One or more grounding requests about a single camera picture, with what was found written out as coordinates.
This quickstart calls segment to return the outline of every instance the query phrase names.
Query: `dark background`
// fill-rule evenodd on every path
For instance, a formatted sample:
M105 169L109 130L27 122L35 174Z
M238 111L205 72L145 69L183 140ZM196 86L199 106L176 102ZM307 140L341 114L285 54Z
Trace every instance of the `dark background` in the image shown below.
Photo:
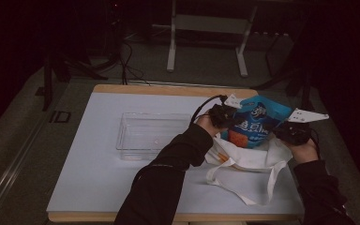
M179 10L192 13L205 2L185 1ZM242 11L226 11L219 2L210 1L206 13L244 15ZM308 12L313 13L289 63L311 72L312 84L319 89L360 171L360 1L331 3L334 5L320 10L309 7ZM149 24L170 22L168 0L133 0L121 7L112 14L110 1L105 0L0 1L0 116L29 76L43 66L47 51L60 50L87 62L90 53L109 55L117 51L103 48L103 37L118 16L146 37ZM280 26L274 23L280 21L276 18L283 18L276 8L263 7L253 29L275 31Z

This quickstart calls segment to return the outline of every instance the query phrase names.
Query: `black cable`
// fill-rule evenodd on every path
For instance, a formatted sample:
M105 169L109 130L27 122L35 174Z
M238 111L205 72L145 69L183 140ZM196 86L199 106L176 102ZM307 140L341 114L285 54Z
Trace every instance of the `black cable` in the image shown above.
M124 62L122 56L119 56L119 60L121 61L122 64L122 84L123 85L128 85L128 80L127 80L127 66L128 66L128 62L130 60L131 55L133 54L133 50L131 48L131 46L129 44L127 44L125 41L123 41L123 43L129 47L130 53L129 56L127 57L127 61Z
M140 76L140 77L137 76L134 72L131 71L131 69L140 72L140 73L142 74L142 76ZM146 83L146 84L148 84L149 86L151 86L151 84L150 84L147 80L143 79L144 73L143 73L141 70L136 69L136 68L134 68L134 67L127 66L127 71L129 71L129 72L135 77L135 79L131 79L131 80L143 81L144 83Z
M221 102L224 102L227 99L227 96L223 96L223 95L217 95L217 96L213 96L210 97L209 99L207 99L200 107L198 107L198 109L195 111L195 113L192 115L191 117L191 121L189 122L189 125L191 126L195 120L197 119L197 115L198 113L200 113L200 111L202 110L203 106L205 106L209 101L215 99L215 98L220 98Z

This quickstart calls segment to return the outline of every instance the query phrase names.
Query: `table leg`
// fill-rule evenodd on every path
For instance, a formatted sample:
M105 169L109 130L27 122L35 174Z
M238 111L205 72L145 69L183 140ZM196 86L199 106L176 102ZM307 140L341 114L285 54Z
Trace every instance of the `table leg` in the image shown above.
M176 0L172 0L172 25L171 25L171 47L169 49L168 72L174 71L174 60L176 56Z
M239 47L235 48L236 58L238 59L238 66L241 77L248 76L247 66L245 64L245 58L244 58L244 49L245 46L247 45L247 40L250 35L250 28L252 27L253 20L256 15L256 11L257 11L257 7L253 7L250 13L249 20L245 27L244 38L242 39L242 43Z

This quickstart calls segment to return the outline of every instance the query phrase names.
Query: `wooden table edge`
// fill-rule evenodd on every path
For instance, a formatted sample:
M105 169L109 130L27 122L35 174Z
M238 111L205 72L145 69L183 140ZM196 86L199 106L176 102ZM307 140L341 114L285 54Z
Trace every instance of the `wooden table edge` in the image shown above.
M116 213L50 212L52 222L114 222ZM295 221L302 215L246 215L246 214L176 214L173 222L220 222L220 221Z
M212 97L216 95L235 94L237 98L251 98L257 96L256 90L226 87L204 87L204 86L148 86L148 85L120 85L120 84L98 84L93 93L117 93L117 94L143 94L162 96L190 96L190 97Z

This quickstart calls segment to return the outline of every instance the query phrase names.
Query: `black sleeve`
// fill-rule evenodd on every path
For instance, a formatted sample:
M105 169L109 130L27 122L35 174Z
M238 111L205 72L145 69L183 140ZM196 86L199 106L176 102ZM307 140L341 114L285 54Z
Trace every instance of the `black sleeve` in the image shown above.
M328 175L323 160L300 164L294 174L306 209L304 225L354 224L343 207L347 200L338 190L338 180Z
M176 136L139 170L114 224L172 224L189 165L200 166L212 137L198 125Z

